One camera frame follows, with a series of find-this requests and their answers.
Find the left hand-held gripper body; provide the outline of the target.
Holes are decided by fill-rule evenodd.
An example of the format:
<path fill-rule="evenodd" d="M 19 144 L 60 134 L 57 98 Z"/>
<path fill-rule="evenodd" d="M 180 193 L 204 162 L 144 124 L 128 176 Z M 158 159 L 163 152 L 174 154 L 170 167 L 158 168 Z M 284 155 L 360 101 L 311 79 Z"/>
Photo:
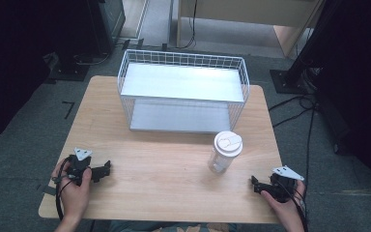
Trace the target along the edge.
<path fill-rule="evenodd" d="M 77 186 L 81 186 L 84 175 L 91 171 L 91 155 L 91 150 L 75 147 L 74 154 L 68 157 L 69 167 L 66 169 L 66 173 Z"/>

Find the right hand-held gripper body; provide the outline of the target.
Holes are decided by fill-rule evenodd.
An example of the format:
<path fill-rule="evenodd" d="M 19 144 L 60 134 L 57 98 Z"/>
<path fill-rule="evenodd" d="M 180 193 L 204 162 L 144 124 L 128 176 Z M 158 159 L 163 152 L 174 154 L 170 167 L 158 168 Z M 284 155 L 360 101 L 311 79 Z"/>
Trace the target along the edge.
<path fill-rule="evenodd" d="M 271 189 L 269 193 L 276 201 L 284 203 L 294 195 L 296 182 L 303 181 L 304 177 L 285 165 L 274 168 L 270 180 Z"/>

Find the clear cup with white lid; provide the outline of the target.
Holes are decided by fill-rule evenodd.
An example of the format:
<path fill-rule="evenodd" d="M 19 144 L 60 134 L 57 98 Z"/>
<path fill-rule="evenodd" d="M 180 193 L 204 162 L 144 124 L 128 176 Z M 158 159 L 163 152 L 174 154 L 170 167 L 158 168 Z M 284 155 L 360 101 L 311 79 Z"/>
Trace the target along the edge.
<path fill-rule="evenodd" d="M 215 138 L 208 166 L 214 173 L 224 173 L 242 152 L 243 139 L 232 131 L 221 131 Z"/>

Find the white wire shelf rack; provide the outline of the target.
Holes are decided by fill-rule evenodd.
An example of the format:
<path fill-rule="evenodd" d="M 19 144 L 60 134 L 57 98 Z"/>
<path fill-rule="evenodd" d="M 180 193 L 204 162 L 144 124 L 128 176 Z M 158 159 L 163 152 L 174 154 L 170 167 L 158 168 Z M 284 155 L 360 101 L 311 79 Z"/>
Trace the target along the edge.
<path fill-rule="evenodd" d="M 231 131 L 250 94 L 242 57 L 134 49 L 117 87 L 133 131 Z"/>

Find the person's right hand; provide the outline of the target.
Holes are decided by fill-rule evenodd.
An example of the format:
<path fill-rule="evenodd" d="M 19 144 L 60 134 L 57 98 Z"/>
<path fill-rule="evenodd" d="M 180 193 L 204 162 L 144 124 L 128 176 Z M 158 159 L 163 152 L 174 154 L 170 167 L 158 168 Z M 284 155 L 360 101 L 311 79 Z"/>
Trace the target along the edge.
<path fill-rule="evenodd" d="M 268 202 L 280 223 L 301 222 L 303 216 L 303 205 L 301 201 L 304 197 L 305 184 L 302 181 L 297 181 L 297 191 L 294 195 L 294 200 L 290 199 L 285 203 L 276 201 L 267 191 L 261 192 L 262 197 Z"/>

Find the person's left hand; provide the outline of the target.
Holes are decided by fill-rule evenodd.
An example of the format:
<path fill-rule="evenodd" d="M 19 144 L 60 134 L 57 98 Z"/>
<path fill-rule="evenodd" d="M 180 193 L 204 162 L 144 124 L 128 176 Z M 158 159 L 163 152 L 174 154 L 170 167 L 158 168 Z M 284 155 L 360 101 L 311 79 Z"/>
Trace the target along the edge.
<path fill-rule="evenodd" d="M 80 222 L 88 207 L 92 170 L 90 168 L 84 170 L 81 184 L 77 186 L 66 176 L 66 169 L 69 166 L 70 163 L 62 159 L 55 166 L 52 177 L 56 178 L 56 186 L 59 189 L 58 197 L 63 209 L 62 221 L 72 224 Z"/>

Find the person's patterned clothing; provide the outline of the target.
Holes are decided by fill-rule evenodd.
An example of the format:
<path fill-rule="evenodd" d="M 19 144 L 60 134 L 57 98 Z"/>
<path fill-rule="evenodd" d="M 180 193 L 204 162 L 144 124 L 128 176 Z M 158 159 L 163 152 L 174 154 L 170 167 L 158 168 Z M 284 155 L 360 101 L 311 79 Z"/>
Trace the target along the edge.
<path fill-rule="evenodd" d="M 238 232 L 236 223 L 112 220 L 108 232 Z"/>

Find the black stand base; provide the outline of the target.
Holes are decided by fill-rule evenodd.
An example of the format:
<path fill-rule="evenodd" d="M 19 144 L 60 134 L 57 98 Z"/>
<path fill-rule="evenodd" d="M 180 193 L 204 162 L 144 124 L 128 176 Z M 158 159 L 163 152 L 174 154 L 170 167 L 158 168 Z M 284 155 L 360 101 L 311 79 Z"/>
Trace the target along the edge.
<path fill-rule="evenodd" d="M 43 57 L 47 66 L 50 68 L 48 81 L 83 81 L 89 71 L 89 66 L 76 64 L 72 61 L 70 64 L 63 65 L 55 52 L 49 53 Z"/>

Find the dark curtain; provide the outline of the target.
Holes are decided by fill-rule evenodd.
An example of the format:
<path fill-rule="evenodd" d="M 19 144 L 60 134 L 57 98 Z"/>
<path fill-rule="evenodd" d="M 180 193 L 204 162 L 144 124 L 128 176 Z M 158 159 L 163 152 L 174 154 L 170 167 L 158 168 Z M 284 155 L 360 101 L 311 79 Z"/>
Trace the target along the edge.
<path fill-rule="evenodd" d="M 43 57 L 73 60 L 85 0 L 0 0 L 0 133 L 50 74 Z"/>
<path fill-rule="evenodd" d="M 329 57 L 318 89 L 347 124 L 340 142 L 371 169 L 371 0 L 331 0 Z"/>

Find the black metal stand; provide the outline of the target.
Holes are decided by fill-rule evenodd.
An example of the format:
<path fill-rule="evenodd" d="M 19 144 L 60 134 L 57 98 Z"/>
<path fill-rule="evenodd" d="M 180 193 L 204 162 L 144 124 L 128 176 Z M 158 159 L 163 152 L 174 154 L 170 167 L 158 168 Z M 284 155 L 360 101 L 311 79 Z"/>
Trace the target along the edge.
<path fill-rule="evenodd" d="M 321 68 L 332 54 L 341 9 L 345 2 L 346 0 L 328 0 L 312 35 L 291 68 L 288 71 L 270 70 L 273 86 L 278 94 L 307 94 L 301 75 L 308 68 Z"/>

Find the black cabinet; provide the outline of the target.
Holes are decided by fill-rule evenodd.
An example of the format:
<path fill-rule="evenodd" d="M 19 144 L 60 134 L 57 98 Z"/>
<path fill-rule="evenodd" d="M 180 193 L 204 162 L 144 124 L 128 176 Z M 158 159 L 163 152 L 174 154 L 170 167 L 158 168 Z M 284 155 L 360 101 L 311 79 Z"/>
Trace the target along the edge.
<path fill-rule="evenodd" d="M 97 54 L 110 53 L 126 21 L 123 0 L 87 0 Z"/>

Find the light wooden desk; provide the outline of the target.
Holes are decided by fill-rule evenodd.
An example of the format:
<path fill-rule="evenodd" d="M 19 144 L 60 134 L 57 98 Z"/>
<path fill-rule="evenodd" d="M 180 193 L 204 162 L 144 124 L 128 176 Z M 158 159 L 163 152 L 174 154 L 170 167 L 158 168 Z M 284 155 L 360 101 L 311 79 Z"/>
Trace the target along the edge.
<path fill-rule="evenodd" d="M 289 56 L 306 28 L 314 27 L 326 0 L 179 0 L 176 46 L 182 19 L 202 18 L 272 25 L 283 54 Z"/>

